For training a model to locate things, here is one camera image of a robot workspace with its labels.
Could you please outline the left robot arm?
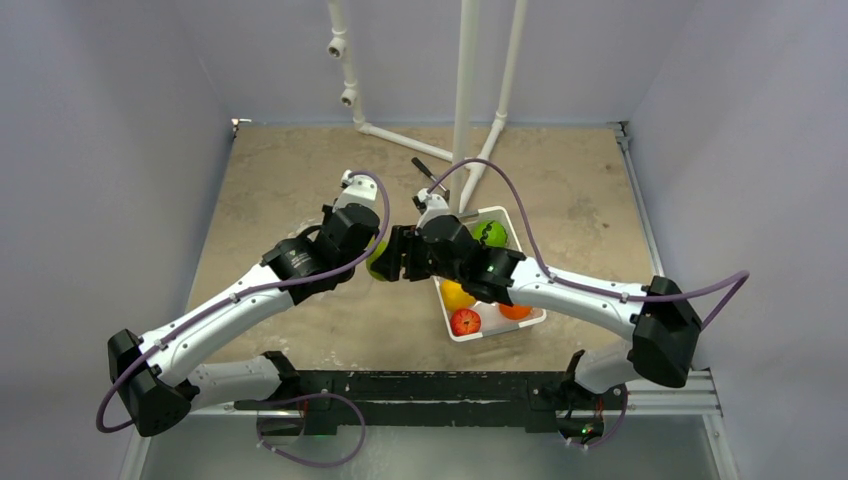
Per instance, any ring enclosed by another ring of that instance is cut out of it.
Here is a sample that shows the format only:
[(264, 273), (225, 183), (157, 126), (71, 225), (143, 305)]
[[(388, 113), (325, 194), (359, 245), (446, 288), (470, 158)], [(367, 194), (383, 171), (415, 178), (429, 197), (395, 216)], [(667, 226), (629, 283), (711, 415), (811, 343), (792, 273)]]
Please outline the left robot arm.
[(107, 342), (112, 382), (96, 415), (102, 433), (134, 427), (152, 437), (175, 426), (223, 381), (197, 369), (211, 354), (265, 319), (348, 281), (384, 234), (389, 215), (359, 203), (323, 208), (320, 224), (279, 241), (233, 285), (165, 325)]

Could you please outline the green pear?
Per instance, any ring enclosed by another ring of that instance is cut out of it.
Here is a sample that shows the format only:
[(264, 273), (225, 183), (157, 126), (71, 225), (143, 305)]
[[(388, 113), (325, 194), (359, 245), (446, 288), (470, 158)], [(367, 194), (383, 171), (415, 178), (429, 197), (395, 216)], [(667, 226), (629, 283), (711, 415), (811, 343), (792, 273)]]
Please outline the green pear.
[(386, 274), (384, 273), (387, 255), (389, 257), (391, 255), (391, 253), (388, 252), (388, 242), (386, 240), (381, 240), (365, 261), (368, 274), (378, 282), (388, 281)]

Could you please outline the clear zip top bag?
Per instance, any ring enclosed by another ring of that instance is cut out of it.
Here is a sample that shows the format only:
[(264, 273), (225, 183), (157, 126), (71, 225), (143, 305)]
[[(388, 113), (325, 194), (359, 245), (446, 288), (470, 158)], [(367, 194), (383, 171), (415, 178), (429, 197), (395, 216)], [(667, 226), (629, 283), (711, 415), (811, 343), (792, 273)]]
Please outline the clear zip top bag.
[(306, 242), (312, 242), (315, 234), (321, 231), (321, 224), (313, 224), (300, 229), (294, 236), (294, 239), (299, 239)]

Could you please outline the green striped watermelon ball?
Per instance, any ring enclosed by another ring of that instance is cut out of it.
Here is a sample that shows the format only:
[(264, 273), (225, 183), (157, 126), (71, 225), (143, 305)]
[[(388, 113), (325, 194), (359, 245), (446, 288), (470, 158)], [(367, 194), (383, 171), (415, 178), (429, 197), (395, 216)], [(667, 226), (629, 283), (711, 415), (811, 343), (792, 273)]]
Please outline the green striped watermelon ball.
[(509, 243), (508, 231), (496, 220), (477, 223), (472, 230), (472, 237), (478, 243), (489, 247), (506, 248)]

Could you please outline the white plastic tray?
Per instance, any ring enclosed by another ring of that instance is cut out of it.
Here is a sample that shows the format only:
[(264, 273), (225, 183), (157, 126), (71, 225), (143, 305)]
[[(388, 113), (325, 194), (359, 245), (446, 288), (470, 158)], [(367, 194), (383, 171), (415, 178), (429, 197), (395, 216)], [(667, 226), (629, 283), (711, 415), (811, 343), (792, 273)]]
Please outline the white plastic tray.
[[(506, 247), (519, 252), (524, 252), (509, 213), (503, 206), (490, 206), (471, 212), (465, 212), (460, 215), (459, 219), (471, 231), (473, 231), (478, 224), (483, 224), (489, 221), (500, 223), (506, 231)], [(441, 285), (443, 282), (444, 279), (441, 277), (432, 278), (432, 283), (434, 284), (435, 291), (438, 295), (447, 333), (450, 339), (454, 342), (468, 342), (493, 335), (527, 329), (540, 324), (547, 319), (548, 312), (538, 307), (534, 307), (528, 315), (522, 319), (513, 320), (502, 315), (497, 303), (476, 301), (473, 305), (469, 305), (468, 309), (476, 312), (480, 317), (480, 328), (476, 332), (456, 335), (451, 324), (453, 311), (447, 308), (448, 304), (442, 295)]]

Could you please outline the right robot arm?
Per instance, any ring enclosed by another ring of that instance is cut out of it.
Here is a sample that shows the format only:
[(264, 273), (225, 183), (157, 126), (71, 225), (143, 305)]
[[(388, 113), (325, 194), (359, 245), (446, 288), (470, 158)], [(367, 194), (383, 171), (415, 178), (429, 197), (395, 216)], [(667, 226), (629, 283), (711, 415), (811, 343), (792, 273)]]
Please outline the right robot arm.
[(656, 276), (648, 285), (612, 284), (551, 269), (524, 253), (474, 239), (455, 216), (422, 226), (395, 226), (371, 266), (388, 281), (439, 277), (483, 303), (558, 312), (606, 329), (620, 342), (576, 354), (561, 381), (564, 399), (584, 407), (614, 386), (644, 379), (686, 385), (702, 322), (678, 286)]

